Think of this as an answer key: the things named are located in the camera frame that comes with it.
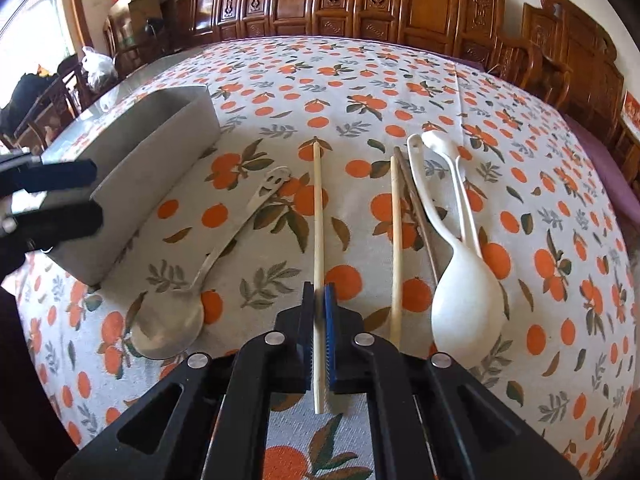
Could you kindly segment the light wooden chopstick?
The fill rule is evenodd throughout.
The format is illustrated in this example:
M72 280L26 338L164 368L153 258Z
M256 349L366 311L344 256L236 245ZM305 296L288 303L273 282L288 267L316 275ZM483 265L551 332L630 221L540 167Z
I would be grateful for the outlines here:
M400 348L402 324L402 225L401 190L397 158L390 158L390 194L392 194L393 274L392 304L390 305L390 342Z
M320 144L314 142L314 341L312 342L312 393L314 412L326 410L326 330L323 317L324 231Z

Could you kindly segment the smiley handle steel spoon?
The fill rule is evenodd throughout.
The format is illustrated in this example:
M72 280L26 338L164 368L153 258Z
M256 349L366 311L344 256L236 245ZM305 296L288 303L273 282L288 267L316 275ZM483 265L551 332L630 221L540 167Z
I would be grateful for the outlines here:
M171 358L194 343L204 324L201 292L215 262L245 223L277 190L291 179L291 170L279 166L262 178L240 212L225 225L192 282L183 288L144 300L131 325L130 340L137 352L151 360Z

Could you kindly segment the large white rice paddle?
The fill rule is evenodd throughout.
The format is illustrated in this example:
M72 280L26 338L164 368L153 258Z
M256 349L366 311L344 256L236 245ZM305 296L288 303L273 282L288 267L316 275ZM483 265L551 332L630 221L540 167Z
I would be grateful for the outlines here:
M488 356L501 335L506 322L502 291L483 256L466 246L461 234L451 232L439 217L425 179L423 151L427 147L421 134L415 133L407 140L413 182L427 219L451 248L450 261L434 292L432 334L439 351L471 368Z

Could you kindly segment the dark brown wooden chopstick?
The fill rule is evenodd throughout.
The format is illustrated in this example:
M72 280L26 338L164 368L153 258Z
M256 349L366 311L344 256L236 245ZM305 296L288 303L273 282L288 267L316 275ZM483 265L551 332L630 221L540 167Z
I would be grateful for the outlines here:
M420 196L418 194L418 190L416 189L416 185L413 182L407 159L405 158L405 155L401 151L401 149L398 148L398 146L394 147L394 156L396 157L396 160L398 162L402 180L404 180L405 186L407 188L411 208L414 216L416 217L418 230L423 240L423 247L427 254L428 266L430 267L432 278L434 280L434 283L438 284L439 274L436 266L436 259L434 256L434 252L432 251L430 233L428 232L427 218L422 206L422 202L420 200Z

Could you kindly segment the small white plastic spoon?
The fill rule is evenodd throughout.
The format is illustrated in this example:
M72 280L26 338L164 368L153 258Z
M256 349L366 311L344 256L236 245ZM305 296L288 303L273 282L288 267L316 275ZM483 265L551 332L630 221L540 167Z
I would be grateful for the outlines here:
M427 148L440 156L448 165L452 184L454 185L462 242L481 257L482 251L477 238L473 211L469 197L466 195L460 170L460 153L457 144L451 141L445 133L438 130L425 131L421 134L421 139Z

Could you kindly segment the wooden side chair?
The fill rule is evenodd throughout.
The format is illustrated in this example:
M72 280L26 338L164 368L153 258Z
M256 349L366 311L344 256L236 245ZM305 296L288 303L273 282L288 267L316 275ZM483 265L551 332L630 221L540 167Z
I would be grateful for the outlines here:
M1 144L42 153L93 98L77 54L64 58L53 75L24 74L1 110Z

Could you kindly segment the stainless steel utensil tray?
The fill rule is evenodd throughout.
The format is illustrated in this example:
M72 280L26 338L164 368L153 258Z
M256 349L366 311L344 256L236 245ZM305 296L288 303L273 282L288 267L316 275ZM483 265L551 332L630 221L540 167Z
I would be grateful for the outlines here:
M220 125L205 84L153 91L77 145L64 142L49 157L90 159L96 180L88 188L14 196L20 211L91 198L103 209L93 236L58 244L48 256L86 285L100 284L134 232L160 200L220 137Z

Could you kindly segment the white plastic bag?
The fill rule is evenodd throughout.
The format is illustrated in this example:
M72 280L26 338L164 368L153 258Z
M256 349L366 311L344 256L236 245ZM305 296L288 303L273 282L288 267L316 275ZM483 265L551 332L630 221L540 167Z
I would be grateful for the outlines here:
M98 94L116 84L118 73L112 58L92 47L83 47L82 53L84 56L81 66L86 73L88 87L93 93Z

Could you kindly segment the orange fruit print tablecloth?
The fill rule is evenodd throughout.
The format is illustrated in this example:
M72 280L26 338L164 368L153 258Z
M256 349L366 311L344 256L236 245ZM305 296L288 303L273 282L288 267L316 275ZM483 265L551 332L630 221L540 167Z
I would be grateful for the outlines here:
M132 345L137 311L189 283L266 173L291 179L209 274L194 347L239 349L296 304L314 272L312 158L322 157L326 280L370 330L388 332L392 287L390 156L441 132L459 152L480 252L499 281L501 336L473 375L586 479L606 467L634 391L634 278L613 202L586 150L552 107L439 56L373 41L314 37L216 44L169 62L113 105L64 131L47 158L116 148L116 122L151 119L169 92L206 89L214 144L156 201L103 285L47 255L14 280L46 417L21 409L35 460L82 448L182 361Z

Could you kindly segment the purple seat cushion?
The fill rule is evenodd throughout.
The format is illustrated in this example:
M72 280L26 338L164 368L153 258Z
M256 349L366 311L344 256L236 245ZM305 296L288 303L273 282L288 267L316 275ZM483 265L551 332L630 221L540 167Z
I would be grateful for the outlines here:
M606 147L575 119L563 114L565 122L593 163L614 209L629 220L639 222L639 201Z

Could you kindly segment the carved wooden bench backrest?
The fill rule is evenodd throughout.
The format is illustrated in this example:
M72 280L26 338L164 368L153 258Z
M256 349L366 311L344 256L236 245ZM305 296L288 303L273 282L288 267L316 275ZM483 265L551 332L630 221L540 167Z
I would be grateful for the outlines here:
M541 61L548 29L525 11L524 32L502 30L506 0L179 0L185 44L267 36L328 36L403 44L474 62L502 78Z

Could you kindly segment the red card sign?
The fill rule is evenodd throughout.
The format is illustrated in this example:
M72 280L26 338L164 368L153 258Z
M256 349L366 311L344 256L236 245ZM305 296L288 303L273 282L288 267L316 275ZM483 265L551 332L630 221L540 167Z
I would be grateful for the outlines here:
M629 91L625 93L620 118L635 136L640 136L640 103Z

